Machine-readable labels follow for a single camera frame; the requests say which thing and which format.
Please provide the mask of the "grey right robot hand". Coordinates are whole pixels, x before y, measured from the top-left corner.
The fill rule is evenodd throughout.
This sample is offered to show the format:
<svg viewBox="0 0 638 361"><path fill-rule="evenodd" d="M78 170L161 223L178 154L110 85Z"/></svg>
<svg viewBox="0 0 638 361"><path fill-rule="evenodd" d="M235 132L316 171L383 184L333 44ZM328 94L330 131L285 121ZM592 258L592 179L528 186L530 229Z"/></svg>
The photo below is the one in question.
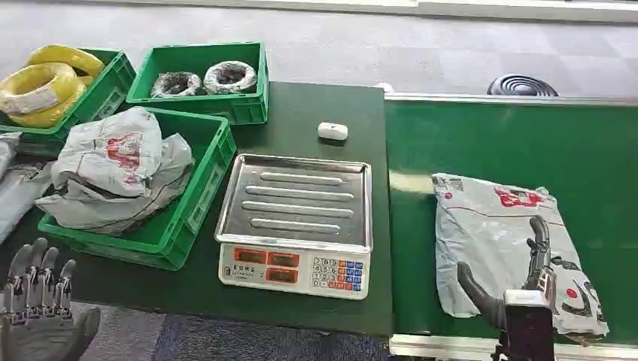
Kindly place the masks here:
<svg viewBox="0 0 638 361"><path fill-rule="evenodd" d="M530 248L528 273L519 289L505 290L494 298L475 281L465 262L457 264L457 280L481 316L500 336L492 360L553 360L553 316L556 299L556 274L550 266L550 238L546 221L539 215L530 218L534 238Z"/></svg>

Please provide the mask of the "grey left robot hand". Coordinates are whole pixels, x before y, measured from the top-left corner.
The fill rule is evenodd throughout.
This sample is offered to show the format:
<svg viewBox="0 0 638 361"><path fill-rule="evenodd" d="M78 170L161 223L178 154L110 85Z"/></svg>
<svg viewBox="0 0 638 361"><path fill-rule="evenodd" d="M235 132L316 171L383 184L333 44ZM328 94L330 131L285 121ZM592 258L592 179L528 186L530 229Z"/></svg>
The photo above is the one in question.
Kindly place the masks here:
<svg viewBox="0 0 638 361"><path fill-rule="evenodd" d="M2 284L2 360L79 360L96 337L101 309L74 316L76 262L68 260L57 275L58 256L46 238L24 244L14 255Z"/></svg>

